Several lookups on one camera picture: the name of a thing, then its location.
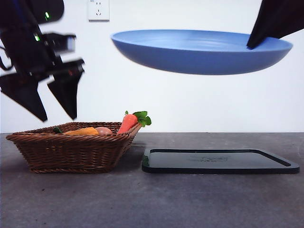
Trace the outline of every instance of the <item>wall outlet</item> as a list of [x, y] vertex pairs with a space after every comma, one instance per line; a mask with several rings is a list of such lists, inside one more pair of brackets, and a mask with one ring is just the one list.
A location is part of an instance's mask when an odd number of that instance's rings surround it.
[[110, 0], [88, 0], [87, 11], [89, 21], [110, 20]]

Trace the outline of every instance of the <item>plate rim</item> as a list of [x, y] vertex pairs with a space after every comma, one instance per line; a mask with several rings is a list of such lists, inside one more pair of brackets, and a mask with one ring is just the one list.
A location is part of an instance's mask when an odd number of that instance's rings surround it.
[[136, 42], [130, 42], [125, 39], [117, 38], [115, 37], [118, 34], [121, 33], [128, 33], [128, 32], [142, 32], [142, 31], [196, 31], [196, 32], [213, 32], [213, 33], [222, 33], [222, 34], [235, 34], [235, 35], [242, 35], [242, 36], [248, 36], [248, 39], [250, 37], [250, 34], [246, 33], [239, 33], [239, 32], [226, 32], [226, 31], [216, 31], [216, 30], [198, 30], [198, 29], [137, 29], [137, 30], [125, 30], [125, 31], [120, 31], [111, 34], [111, 40], [113, 42], [121, 42], [129, 45], [136, 45], [136, 46], [141, 46], [141, 47], [146, 47], [146, 48], [157, 48], [157, 49], [165, 49], [165, 50], [178, 50], [178, 51], [193, 51], [193, 52], [214, 52], [214, 53], [263, 53], [263, 52], [280, 52], [280, 51], [289, 51], [292, 49], [293, 44], [282, 39], [278, 38], [273, 38], [273, 37], [267, 37], [265, 39], [270, 39], [270, 40], [275, 40], [275, 42], [280, 42], [286, 45], [286, 48], [277, 48], [277, 49], [259, 49], [259, 48], [254, 48], [250, 49], [247, 47], [244, 51], [233, 51], [233, 50], [199, 50], [199, 49], [191, 49], [191, 48], [171, 48], [171, 47], [158, 47], [158, 46], [150, 46], [150, 45], [143, 45], [143, 44], [138, 44]]

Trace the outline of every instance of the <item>table surface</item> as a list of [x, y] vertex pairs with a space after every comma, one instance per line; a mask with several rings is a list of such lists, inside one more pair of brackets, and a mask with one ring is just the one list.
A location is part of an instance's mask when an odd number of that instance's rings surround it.
[[138, 133], [103, 174], [34, 174], [1, 134], [2, 228], [304, 228], [304, 172], [152, 174], [146, 148], [259, 149], [304, 165], [304, 133]]

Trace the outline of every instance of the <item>black tray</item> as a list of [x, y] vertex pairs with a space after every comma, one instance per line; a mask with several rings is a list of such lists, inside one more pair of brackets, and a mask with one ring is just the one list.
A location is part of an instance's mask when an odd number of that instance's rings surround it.
[[147, 149], [142, 170], [151, 173], [281, 174], [298, 173], [299, 165], [253, 149]]

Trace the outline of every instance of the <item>woven basket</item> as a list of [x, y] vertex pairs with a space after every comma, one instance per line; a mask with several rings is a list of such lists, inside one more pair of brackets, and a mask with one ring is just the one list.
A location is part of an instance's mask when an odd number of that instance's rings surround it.
[[107, 127], [113, 134], [65, 135], [54, 134], [52, 127], [17, 132], [6, 137], [13, 141], [28, 163], [31, 172], [110, 172], [130, 148], [139, 131], [138, 123], [129, 131], [117, 134], [121, 122], [71, 122], [58, 125], [63, 131], [85, 127]]

